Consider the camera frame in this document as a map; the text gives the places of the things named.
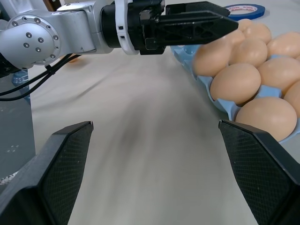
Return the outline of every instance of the screw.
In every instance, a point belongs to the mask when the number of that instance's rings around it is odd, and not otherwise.
[[[26,37],[28,37],[28,38],[32,38],[32,34],[31,34],[31,33],[29,33],[29,32],[27,32],[27,33],[26,33]]]
[[[40,20],[39,18],[34,18],[34,21],[35,21],[36,23],[41,23],[41,20]]]

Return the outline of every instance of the blue tape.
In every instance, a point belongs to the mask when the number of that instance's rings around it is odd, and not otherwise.
[[[229,18],[235,21],[241,19],[253,20],[263,16],[266,11],[265,7],[260,5],[255,5],[255,4],[236,4],[236,5],[226,6],[225,8],[227,8],[230,12],[239,11],[239,10],[251,11],[251,13],[245,13],[245,14],[230,14]]]

